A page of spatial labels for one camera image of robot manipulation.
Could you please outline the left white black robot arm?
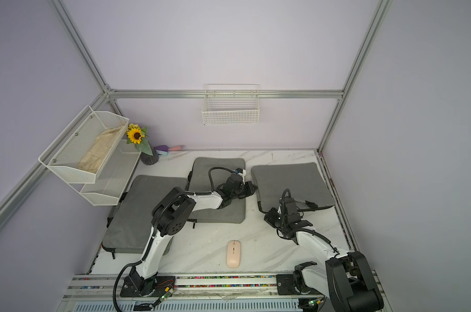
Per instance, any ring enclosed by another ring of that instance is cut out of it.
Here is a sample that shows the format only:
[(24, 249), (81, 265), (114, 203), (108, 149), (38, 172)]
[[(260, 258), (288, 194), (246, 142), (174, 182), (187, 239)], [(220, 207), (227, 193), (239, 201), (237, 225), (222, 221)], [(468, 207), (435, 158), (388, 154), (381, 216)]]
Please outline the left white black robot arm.
[(139, 261), (126, 264), (113, 285), (112, 300), (121, 311), (118, 297), (156, 297), (156, 307), (174, 291), (174, 278), (160, 282), (157, 274), (161, 258), (173, 237), (183, 229), (196, 209), (219, 210), (233, 200), (246, 199), (256, 193), (258, 186), (246, 180), (246, 170), (230, 170), (215, 166), (208, 170), (209, 191), (186, 191), (173, 188), (152, 211), (152, 226)]

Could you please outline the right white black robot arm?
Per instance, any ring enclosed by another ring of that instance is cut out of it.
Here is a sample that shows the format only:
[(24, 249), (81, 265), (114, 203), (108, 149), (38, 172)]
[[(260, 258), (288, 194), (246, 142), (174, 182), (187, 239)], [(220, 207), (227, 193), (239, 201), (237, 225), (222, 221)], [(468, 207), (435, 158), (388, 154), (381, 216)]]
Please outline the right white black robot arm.
[(316, 290), (324, 295), (335, 311), (379, 311), (385, 304), (366, 257), (334, 244), (303, 219), (296, 200), (287, 188), (279, 207), (265, 214), (264, 220), (279, 238), (292, 241), (307, 250), (314, 260), (295, 267), (295, 289)]

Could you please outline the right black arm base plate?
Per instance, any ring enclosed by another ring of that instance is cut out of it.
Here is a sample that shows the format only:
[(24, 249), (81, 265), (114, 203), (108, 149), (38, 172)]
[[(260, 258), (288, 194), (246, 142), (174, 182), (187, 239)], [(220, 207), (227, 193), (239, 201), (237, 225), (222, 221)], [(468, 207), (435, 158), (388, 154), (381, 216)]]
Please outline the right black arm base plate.
[(278, 274), (276, 276), (277, 291), (279, 295), (326, 295), (328, 288), (313, 287), (306, 283), (301, 274)]

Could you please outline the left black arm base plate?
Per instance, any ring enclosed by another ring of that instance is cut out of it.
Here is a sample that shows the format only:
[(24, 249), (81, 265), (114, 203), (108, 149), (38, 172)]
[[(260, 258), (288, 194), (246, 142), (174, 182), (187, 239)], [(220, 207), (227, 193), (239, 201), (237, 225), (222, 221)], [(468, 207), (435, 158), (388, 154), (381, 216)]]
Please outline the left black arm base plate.
[(159, 298), (166, 293), (166, 288), (173, 289), (176, 283), (174, 276), (158, 276), (144, 279), (138, 273), (130, 273), (124, 279), (120, 297), (153, 297)]

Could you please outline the pink computer mouse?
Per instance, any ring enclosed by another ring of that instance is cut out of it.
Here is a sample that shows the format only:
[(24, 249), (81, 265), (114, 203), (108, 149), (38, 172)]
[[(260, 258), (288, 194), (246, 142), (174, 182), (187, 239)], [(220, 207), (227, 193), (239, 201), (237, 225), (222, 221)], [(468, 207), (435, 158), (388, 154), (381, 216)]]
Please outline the pink computer mouse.
[(241, 262), (241, 243), (231, 240), (227, 245), (226, 265), (229, 269), (236, 269)]

